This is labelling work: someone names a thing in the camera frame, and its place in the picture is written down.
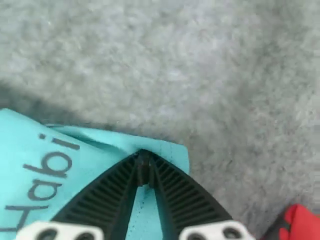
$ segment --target red object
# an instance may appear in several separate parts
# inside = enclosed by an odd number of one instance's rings
[[[300,204],[290,206],[262,240],[320,240],[320,217]]]

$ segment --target gray carpet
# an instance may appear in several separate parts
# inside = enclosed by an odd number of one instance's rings
[[[319,13],[318,0],[1,0],[0,107],[186,145],[191,175],[259,237],[290,203],[317,209]]]

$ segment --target hole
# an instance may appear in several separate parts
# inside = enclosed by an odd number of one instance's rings
[[[54,240],[57,235],[57,230],[49,228],[40,232],[36,240]]]
[[[227,239],[241,239],[242,237],[241,233],[237,229],[234,229],[233,227],[228,227],[224,229],[223,235]]]
[[[95,237],[88,232],[82,233],[75,240],[95,240]]]
[[[199,233],[191,233],[187,240],[206,240],[206,238]]]

